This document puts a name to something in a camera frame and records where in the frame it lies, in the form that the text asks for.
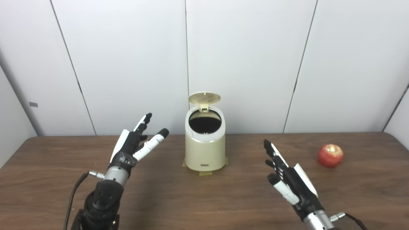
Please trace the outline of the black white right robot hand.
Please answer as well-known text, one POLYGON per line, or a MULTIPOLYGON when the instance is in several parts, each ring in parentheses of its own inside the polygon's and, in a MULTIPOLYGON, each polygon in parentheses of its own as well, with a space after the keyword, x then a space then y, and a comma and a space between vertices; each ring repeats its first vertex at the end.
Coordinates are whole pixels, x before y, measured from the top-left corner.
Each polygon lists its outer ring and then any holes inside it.
POLYGON ((318 193, 301 165, 289 166, 269 140, 264 140, 264 148, 270 157, 265 163, 274 170, 267 175, 267 180, 292 205, 299 218, 304 220, 311 213, 324 211, 318 193))

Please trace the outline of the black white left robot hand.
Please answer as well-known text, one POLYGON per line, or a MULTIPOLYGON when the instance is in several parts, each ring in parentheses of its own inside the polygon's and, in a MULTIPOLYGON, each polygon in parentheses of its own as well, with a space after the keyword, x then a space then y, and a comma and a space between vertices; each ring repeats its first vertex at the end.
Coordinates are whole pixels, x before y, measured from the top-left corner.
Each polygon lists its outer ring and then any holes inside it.
POLYGON ((146 130, 151 117, 152 113, 148 113, 140 119, 133 131, 126 129, 122 131, 111 155, 108 169, 121 168, 130 177, 131 170, 136 166, 136 163, 168 137, 169 130, 163 128, 149 140, 147 139, 147 135, 144 135, 143 132, 146 130))

